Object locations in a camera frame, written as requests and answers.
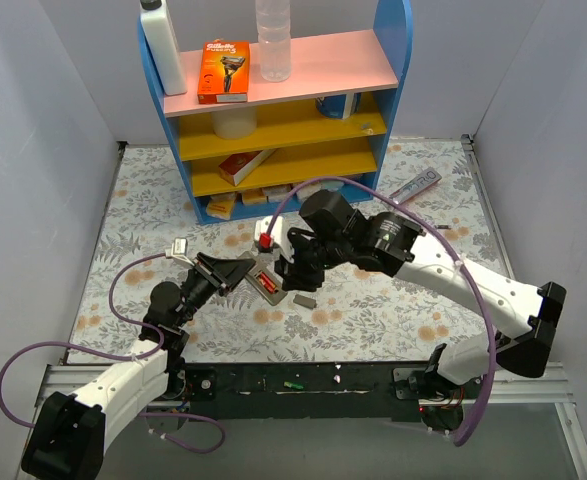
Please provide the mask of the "grey remote battery cover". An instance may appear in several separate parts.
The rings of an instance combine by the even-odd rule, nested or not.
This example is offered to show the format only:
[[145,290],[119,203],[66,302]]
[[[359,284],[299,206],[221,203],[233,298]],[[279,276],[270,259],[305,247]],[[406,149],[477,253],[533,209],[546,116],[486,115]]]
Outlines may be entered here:
[[300,295],[300,294],[296,294],[294,296],[293,302],[296,305],[302,306],[302,307],[307,308],[307,309],[315,309],[316,308],[316,305],[317,305],[317,302],[316,302],[315,299],[310,298],[310,297],[306,297],[306,296],[303,296],[303,295]]

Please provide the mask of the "white air conditioner remote control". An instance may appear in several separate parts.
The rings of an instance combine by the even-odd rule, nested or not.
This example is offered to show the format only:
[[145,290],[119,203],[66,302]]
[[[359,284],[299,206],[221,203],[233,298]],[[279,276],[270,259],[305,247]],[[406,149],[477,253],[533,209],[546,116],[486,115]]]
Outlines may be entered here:
[[249,251],[243,252],[240,258],[255,261],[254,266],[245,276],[245,280],[271,306],[278,305],[287,296],[287,293],[282,289],[275,274],[268,269],[267,263]]

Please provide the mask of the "red AAA battery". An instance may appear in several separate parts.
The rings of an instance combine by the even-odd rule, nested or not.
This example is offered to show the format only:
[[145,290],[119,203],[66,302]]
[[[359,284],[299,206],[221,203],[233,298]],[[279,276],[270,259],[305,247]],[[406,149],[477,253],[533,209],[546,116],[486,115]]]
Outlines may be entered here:
[[279,292],[279,288],[274,280],[268,276],[267,273],[261,272],[258,274],[257,279],[262,284],[264,289],[270,294],[275,295]]

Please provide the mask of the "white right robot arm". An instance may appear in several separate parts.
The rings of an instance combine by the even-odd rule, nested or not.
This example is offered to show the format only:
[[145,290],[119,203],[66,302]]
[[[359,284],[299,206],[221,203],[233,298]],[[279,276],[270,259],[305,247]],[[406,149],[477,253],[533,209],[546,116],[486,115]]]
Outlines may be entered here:
[[279,252],[275,271],[284,290],[314,292],[327,270],[349,263],[427,288],[479,315],[489,314],[492,333],[437,346],[427,366],[407,378],[411,390],[424,397],[448,397],[484,375],[491,363],[525,378],[544,375],[566,298],[564,287],[519,283],[452,257],[418,223],[389,211],[366,217],[337,192],[314,193],[299,215],[303,229],[272,217],[255,225],[257,246]]

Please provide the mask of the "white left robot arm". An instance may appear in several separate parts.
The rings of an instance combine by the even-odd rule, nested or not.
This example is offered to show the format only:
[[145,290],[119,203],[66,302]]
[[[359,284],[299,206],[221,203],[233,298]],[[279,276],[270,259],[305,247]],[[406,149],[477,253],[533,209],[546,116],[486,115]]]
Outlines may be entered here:
[[198,254],[181,284],[164,281],[150,293],[138,339],[120,362],[70,394],[52,393],[41,407],[21,461],[38,479],[94,479],[115,438],[153,400],[178,398],[186,386],[184,325],[214,295],[232,292],[253,259]]

